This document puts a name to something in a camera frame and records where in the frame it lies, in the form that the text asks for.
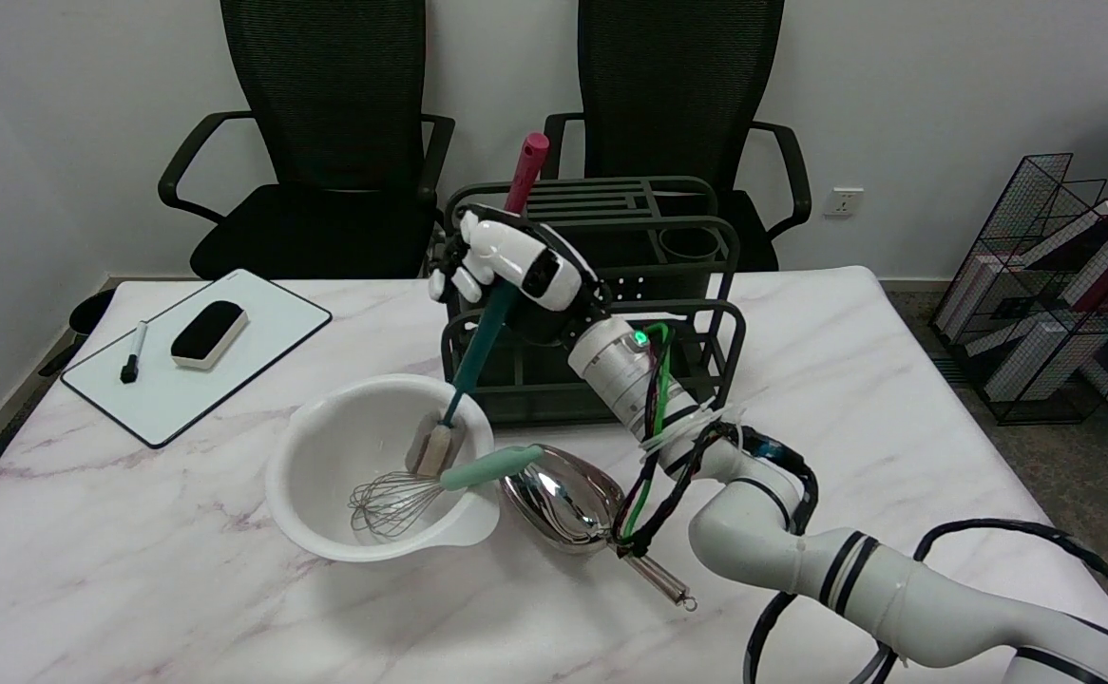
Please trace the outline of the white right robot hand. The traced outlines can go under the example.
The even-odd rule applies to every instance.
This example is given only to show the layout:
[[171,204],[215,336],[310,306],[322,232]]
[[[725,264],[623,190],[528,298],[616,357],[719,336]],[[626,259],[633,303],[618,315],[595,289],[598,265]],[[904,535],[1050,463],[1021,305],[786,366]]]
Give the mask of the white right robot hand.
[[519,290],[506,327],[531,345],[572,348],[611,316],[602,279],[557,231],[484,204],[456,207],[430,263],[430,298],[481,302],[505,284]]

